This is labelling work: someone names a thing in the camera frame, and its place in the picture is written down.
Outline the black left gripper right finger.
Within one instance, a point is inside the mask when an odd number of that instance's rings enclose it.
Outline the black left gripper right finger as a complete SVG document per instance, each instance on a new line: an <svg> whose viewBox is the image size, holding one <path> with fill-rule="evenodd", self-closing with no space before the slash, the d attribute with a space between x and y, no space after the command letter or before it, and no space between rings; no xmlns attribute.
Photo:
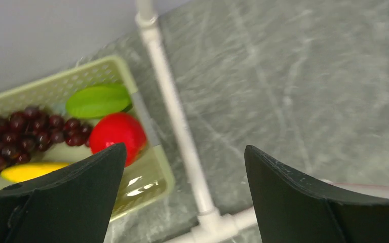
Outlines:
<svg viewBox="0 0 389 243"><path fill-rule="evenodd" d="M244 152L263 242L389 242L389 199L349 191L255 146Z"/></svg>

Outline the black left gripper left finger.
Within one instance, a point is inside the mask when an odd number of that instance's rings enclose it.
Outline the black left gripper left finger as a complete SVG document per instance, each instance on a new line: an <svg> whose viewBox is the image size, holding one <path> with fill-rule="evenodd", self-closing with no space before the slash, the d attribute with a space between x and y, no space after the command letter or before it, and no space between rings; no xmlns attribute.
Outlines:
<svg viewBox="0 0 389 243"><path fill-rule="evenodd" d="M0 190L0 242L103 242L125 167L114 144Z"/></svg>

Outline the red fake apple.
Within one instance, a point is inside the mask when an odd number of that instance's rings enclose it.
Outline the red fake apple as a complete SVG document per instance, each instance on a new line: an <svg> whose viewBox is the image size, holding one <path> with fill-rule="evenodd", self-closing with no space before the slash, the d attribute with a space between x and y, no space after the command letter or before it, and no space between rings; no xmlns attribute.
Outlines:
<svg viewBox="0 0 389 243"><path fill-rule="evenodd" d="M90 134L89 143L93 154L113 144L124 143L127 154L125 167L128 167L147 145L147 137L137 119L127 113L117 112L97 123Z"/></svg>

